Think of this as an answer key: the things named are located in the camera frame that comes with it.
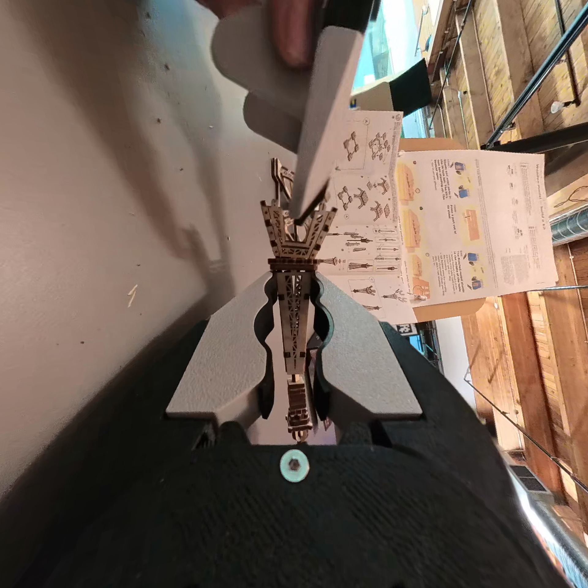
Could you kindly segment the white diagram instruction sheet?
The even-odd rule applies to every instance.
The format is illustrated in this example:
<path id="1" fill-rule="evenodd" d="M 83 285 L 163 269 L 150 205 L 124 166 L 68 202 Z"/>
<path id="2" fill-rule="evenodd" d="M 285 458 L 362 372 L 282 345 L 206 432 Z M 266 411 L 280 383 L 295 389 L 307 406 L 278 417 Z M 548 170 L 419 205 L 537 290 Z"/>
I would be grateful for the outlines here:
<path id="1" fill-rule="evenodd" d="M 415 314 L 403 277 L 394 181 L 403 114 L 350 111 L 334 144 L 328 205 L 337 213 L 319 252 L 319 272 L 378 320 Z"/>

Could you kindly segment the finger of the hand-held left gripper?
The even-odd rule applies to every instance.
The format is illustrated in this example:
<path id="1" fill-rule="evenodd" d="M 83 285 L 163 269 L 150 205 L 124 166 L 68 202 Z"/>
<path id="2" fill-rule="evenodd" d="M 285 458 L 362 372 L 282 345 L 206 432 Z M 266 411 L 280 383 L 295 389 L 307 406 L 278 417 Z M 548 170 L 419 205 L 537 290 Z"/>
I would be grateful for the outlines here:
<path id="1" fill-rule="evenodd" d="M 364 34 L 329 25 L 319 35 L 298 144 L 291 217 L 300 226 L 317 205 L 345 136 Z"/>

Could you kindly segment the brown cardboard backing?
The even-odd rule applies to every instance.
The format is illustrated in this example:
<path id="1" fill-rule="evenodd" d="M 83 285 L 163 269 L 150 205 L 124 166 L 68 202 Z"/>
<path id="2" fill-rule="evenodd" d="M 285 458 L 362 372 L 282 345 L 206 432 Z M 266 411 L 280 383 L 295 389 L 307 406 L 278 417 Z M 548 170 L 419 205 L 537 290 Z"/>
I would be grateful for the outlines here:
<path id="1" fill-rule="evenodd" d="M 463 146 L 451 138 L 401 138 L 399 148 L 406 152 L 463 150 Z M 414 306 L 417 322 L 455 318 L 475 314 L 486 298 L 448 302 L 430 306 Z"/>

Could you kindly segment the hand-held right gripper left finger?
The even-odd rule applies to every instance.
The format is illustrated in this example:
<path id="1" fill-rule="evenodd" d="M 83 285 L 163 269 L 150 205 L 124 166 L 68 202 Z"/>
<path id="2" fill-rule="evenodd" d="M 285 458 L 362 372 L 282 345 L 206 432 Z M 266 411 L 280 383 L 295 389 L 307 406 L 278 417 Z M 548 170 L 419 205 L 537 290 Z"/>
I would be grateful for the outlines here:
<path id="1" fill-rule="evenodd" d="M 215 312 L 166 408 L 173 418 L 250 427 L 267 419 L 275 397 L 272 351 L 275 276 L 263 274 Z"/>

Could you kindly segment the person's left hand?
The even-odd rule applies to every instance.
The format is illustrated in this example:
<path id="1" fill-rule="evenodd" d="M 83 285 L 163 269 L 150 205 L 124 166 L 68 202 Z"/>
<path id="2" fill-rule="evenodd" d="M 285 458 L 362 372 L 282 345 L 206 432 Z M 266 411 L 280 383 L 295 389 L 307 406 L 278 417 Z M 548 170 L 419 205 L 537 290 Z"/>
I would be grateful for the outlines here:
<path id="1" fill-rule="evenodd" d="M 315 32 L 324 1 L 266 1 L 270 37 L 280 60 L 295 70 L 313 63 Z"/>

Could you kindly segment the coloured instruction sheet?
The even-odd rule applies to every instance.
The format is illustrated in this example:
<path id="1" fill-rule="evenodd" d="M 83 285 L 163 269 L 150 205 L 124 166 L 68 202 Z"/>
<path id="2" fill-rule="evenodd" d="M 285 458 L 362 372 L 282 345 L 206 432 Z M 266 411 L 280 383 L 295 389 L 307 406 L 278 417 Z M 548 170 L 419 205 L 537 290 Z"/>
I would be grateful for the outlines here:
<path id="1" fill-rule="evenodd" d="M 414 306 L 556 284 L 543 154 L 404 152 L 395 181 Z"/>

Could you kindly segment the silver air duct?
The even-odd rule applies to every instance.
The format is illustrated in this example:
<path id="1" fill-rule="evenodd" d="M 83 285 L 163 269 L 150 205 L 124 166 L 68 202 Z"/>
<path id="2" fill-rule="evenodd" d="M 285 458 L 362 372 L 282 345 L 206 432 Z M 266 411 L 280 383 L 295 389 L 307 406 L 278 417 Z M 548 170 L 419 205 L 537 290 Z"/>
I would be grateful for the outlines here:
<path id="1" fill-rule="evenodd" d="M 587 238 L 587 210 L 562 217 L 550 225 L 552 245 L 559 246 Z"/>

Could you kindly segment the grey desk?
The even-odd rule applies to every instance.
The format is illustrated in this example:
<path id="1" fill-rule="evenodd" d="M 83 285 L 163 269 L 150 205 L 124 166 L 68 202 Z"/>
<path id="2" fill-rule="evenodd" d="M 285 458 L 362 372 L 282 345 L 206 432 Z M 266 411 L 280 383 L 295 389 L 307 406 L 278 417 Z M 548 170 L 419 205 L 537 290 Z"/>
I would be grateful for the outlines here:
<path id="1" fill-rule="evenodd" d="M 196 1 L 1 1 L 1 497 L 143 349 L 266 266 L 269 160 Z"/>

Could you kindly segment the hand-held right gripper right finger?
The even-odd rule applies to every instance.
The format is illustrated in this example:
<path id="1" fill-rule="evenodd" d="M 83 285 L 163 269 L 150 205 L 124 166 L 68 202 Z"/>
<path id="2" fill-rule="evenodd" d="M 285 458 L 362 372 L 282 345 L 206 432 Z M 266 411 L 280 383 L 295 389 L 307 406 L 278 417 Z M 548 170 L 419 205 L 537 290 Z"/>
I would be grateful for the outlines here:
<path id="1" fill-rule="evenodd" d="M 339 429 L 377 420 L 416 420 L 423 410 L 382 324 L 320 273 L 312 282 L 313 404 Z"/>

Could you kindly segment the wooden tower base piece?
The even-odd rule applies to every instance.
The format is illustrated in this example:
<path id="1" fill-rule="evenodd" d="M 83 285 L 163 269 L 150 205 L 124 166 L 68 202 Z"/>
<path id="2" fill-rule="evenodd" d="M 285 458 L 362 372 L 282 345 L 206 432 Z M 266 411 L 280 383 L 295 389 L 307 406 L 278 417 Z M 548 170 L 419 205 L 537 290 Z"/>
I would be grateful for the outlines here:
<path id="1" fill-rule="evenodd" d="M 272 204 L 281 206 L 282 201 L 288 203 L 292 197 L 294 172 L 284 167 L 278 158 L 271 158 L 270 173 L 274 182 L 275 190 Z"/>

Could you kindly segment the wooden tower model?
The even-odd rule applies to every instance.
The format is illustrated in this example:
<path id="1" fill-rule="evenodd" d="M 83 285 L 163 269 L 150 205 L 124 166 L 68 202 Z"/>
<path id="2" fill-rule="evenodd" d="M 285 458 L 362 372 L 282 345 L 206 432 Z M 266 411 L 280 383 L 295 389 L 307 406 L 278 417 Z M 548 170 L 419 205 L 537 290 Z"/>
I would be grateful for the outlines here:
<path id="1" fill-rule="evenodd" d="M 261 202 L 263 220 L 274 257 L 269 267 L 277 286 L 283 357 L 288 389 L 288 432 L 296 443 L 305 443 L 313 429 L 306 370 L 306 334 L 312 283 L 319 265 L 317 254 L 337 213 L 319 205 L 304 222 L 305 236 L 286 226 L 285 211 L 272 202 Z"/>

